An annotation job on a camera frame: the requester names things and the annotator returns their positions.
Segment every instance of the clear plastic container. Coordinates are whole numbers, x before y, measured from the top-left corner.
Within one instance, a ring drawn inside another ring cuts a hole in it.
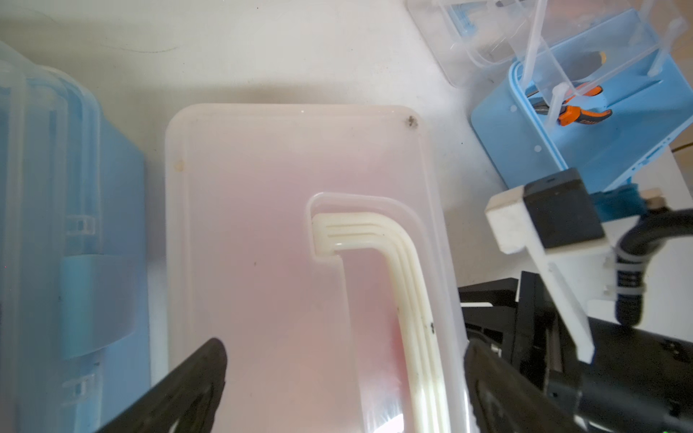
[[[670,0],[499,0],[493,9],[524,71],[551,103],[583,95],[656,50],[650,76],[658,74],[673,41],[687,29]]]
[[[380,236],[365,236],[371,226],[345,233],[354,225],[341,219],[337,241],[320,231],[324,215],[390,221],[413,255],[393,262]],[[229,354],[216,430],[470,431],[464,322],[430,145],[411,110],[184,109],[166,132],[166,247],[170,365],[210,337]],[[421,280],[396,271],[405,261]],[[402,281],[423,284],[430,322],[408,325]],[[439,347],[443,380],[410,374],[411,351],[427,351],[408,344],[412,333]],[[449,421],[422,430],[426,389],[442,393]]]
[[[149,387],[141,153],[0,43],[0,424],[88,433]]]
[[[487,0],[407,0],[407,7],[448,81],[463,87],[515,57]]]

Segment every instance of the white plastic handle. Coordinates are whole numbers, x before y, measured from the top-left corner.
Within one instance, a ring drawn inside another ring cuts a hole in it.
[[[527,43],[527,56],[525,57],[525,68],[523,69],[522,78],[520,80],[520,88],[522,91],[527,90],[532,82],[534,75],[534,66],[536,64],[536,56],[539,52],[541,44],[541,29],[544,27],[544,16],[546,16],[546,5],[548,0],[538,0],[536,2],[536,10],[534,11],[534,19],[532,20],[532,28],[529,32],[529,41]]]
[[[570,85],[566,82],[562,82],[554,87],[553,94],[551,95],[551,104],[549,105],[549,113],[544,121],[544,128],[547,132],[551,132],[556,127],[556,123],[559,121],[559,116],[561,115],[563,101],[565,101],[565,95],[568,93],[569,88]]]
[[[686,24],[686,20],[682,17],[673,19],[672,22],[669,23],[666,34],[660,40],[659,52],[657,52],[657,56],[654,58],[652,66],[647,72],[648,77],[656,77],[660,72],[662,72],[664,62],[667,61],[669,53],[672,51],[674,41],[681,36],[687,28],[688,25]]]
[[[443,367],[426,282],[414,242],[401,225],[379,213],[313,216],[318,256],[372,248],[387,261],[402,332],[416,433],[450,433]]]

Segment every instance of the pink plastic container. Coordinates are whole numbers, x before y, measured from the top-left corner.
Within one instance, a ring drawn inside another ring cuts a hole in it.
[[[467,339],[429,154],[403,107],[194,105],[171,121],[170,365],[210,337],[224,342],[215,431],[469,431]],[[408,304],[387,254],[316,252],[325,213],[381,215],[405,231],[430,326],[398,316]],[[439,348],[440,382],[410,386],[410,353],[435,367],[407,340],[415,333]],[[445,401],[422,414],[426,389]]]

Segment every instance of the blue plastic container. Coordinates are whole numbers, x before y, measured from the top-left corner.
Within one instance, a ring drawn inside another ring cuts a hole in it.
[[[93,432],[150,387],[144,160],[0,43],[0,425]]]
[[[574,44],[576,52],[595,49],[582,42],[578,36],[559,46],[572,49],[563,45]],[[648,77],[655,55],[607,80],[603,94],[571,101],[593,111],[612,109],[610,118],[596,125],[557,125],[550,133],[543,124],[546,116],[538,115],[520,90],[522,65],[514,63],[507,79],[471,115],[479,140],[508,188],[577,168],[590,193],[608,191],[664,152],[693,122],[693,91],[670,57],[658,76]]]

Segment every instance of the white tabletop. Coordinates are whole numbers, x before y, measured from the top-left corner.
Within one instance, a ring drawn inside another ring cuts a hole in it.
[[[484,217],[504,185],[468,117],[498,80],[448,84],[403,0],[10,0],[0,39],[92,90],[146,156],[155,378],[166,372],[164,130],[194,103],[410,107],[436,149],[457,283],[535,269],[526,253],[498,251]],[[693,206],[670,153],[636,180],[661,187],[676,209]],[[693,341],[691,257],[693,245],[678,240],[652,263],[645,328]]]

